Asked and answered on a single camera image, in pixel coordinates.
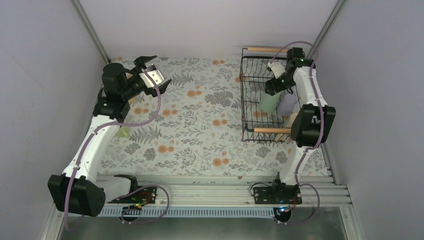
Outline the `green plastic tumbler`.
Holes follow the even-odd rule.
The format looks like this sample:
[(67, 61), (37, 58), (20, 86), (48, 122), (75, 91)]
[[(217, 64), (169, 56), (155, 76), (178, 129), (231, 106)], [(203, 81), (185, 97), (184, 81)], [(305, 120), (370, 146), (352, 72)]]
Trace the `green plastic tumbler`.
[(259, 101), (260, 110), (267, 114), (273, 113), (280, 102), (280, 95), (280, 92), (276, 93), (275, 95), (263, 93)]

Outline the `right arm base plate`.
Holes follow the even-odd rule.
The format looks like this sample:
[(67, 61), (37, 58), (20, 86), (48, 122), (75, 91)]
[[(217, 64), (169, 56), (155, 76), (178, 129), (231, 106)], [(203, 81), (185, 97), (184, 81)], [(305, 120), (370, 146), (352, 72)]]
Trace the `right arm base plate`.
[(303, 203), (298, 185), (286, 185), (281, 189), (272, 186), (254, 187), (253, 198), (256, 205), (301, 205)]

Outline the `lavender plastic tumbler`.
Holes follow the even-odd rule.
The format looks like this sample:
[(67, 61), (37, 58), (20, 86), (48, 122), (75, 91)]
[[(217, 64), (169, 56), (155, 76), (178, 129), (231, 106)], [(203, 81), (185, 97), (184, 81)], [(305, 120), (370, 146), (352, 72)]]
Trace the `lavender plastic tumbler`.
[(285, 94), (277, 106), (277, 113), (280, 116), (290, 116), (293, 113), (296, 101), (297, 98), (294, 94)]

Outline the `light green mug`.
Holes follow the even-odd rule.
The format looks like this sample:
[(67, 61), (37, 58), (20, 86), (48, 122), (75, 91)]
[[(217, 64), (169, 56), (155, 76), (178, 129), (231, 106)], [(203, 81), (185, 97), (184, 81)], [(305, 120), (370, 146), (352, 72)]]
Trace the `light green mug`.
[(130, 138), (130, 127), (121, 126), (115, 136), (118, 138)]

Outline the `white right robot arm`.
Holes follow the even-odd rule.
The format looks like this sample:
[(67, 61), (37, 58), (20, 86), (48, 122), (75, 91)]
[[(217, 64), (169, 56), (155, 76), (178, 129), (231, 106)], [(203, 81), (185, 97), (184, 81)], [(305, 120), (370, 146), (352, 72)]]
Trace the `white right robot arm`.
[(274, 96), (282, 91), (296, 89), (300, 110), (290, 127), (292, 150), (286, 165), (278, 174), (288, 185), (299, 183), (300, 173), (307, 159), (324, 143), (336, 116), (336, 109), (325, 101), (317, 81), (316, 60), (306, 58), (300, 47), (286, 52), (286, 65), (268, 63), (273, 78), (266, 81), (264, 91)]

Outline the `yellow mug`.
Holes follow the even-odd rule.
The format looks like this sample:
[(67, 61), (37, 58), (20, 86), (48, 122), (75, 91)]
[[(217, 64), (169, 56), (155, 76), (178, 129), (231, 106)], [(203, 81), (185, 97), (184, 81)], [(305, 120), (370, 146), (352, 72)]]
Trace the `yellow mug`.
[[(128, 82), (129, 82), (129, 85), (130, 86), (134, 86), (134, 83), (135, 83), (135, 77), (134, 77), (134, 75), (133, 74), (131, 74), (131, 73), (126, 73), (126, 77), (127, 77), (127, 80), (128, 80)], [(134, 104), (134, 102), (136, 101), (136, 95), (135, 94), (133, 94), (133, 96), (131, 97), (131, 98), (129, 98), (128, 99), (128, 103), (132, 106), (133, 104)]]

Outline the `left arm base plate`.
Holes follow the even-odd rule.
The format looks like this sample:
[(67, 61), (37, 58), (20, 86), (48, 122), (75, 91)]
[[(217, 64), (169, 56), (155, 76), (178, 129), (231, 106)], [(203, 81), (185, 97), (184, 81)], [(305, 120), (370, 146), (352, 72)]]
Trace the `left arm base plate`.
[(144, 205), (144, 204), (154, 204), (156, 200), (156, 187), (147, 187), (144, 188), (130, 196), (114, 199), (109, 202), (109, 204), (130, 204), (130, 205)]

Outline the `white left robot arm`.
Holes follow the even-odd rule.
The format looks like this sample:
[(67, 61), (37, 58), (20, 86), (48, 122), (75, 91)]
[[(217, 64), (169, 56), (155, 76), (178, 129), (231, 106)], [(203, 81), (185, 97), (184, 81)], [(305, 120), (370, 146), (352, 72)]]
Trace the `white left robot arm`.
[(63, 213), (96, 217), (104, 205), (119, 198), (131, 203), (139, 197), (136, 178), (115, 175), (96, 184), (98, 168), (107, 147), (122, 127), (141, 127), (153, 121), (157, 113), (141, 123), (125, 123), (130, 99), (140, 93), (158, 100), (171, 79), (152, 63), (156, 56), (140, 56), (127, 69), (112, 62), (102, 70), (103, 87), (97, 95), (87, 134), (69, 165), (59, 175), (51, 175), (47, 187), (56, 209)]

